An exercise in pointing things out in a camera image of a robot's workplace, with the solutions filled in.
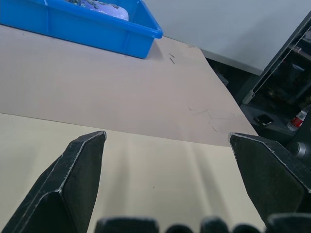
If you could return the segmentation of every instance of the table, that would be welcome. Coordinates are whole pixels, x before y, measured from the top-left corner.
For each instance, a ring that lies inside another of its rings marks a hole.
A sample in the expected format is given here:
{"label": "table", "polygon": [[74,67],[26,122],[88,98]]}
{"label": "table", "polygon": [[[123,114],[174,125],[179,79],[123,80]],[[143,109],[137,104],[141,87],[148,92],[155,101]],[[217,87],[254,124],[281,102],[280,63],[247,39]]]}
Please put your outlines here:
{"label": "table", "polygon": [[[97,130],[0,114],[0,229],[67,144]],[[154,217],[161,231],[173,223],[185,223],[199,232],[205,216],[221,216],[230,227],[250,223],[263,229],[231,148],[106,132],[88,233],[104,216]]]}
{"label": "table", "polygon": [[0,113],[229,146],[256,134],[201,51],[169,38],[145,60],[0,25]]}
{"label": "table", "polygon": [[124,215],[155,217],[162,231],[198,232],[210,215],[263,228],[227,139],[256,132],[198,48],[164,37],[141,60],[0,26],[0,70],[0,228],[68,142],[99,129],[88,232]]}

